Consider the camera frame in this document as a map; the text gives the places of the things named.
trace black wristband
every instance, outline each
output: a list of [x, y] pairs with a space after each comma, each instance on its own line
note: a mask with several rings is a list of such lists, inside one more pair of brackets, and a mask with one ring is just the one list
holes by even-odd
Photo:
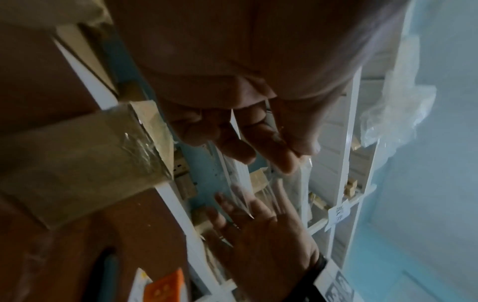
[[318, 302], [325, 301], [319, 290], [314, 286], [314, 282], [324, 270], [326, 264], [327, 260], [322, 254], [319, 254], [317, 263], [305, 273], [283, 302], [302, 302], [305, 301], [305, 298]]

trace brown surface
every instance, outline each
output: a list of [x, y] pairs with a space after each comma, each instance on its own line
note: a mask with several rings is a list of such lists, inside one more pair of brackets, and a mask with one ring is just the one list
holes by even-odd
[[[47, 34], [0, 24], [0, 39], [0, 134], [98, 109]], [[153, 279], [179, 266], [188, 276], [184, 234], [153, 190], [54, 233], [0, 200], [0, 301], [79, 301], [109, 246], [120, 256], [118, 301], [137, 267]]]

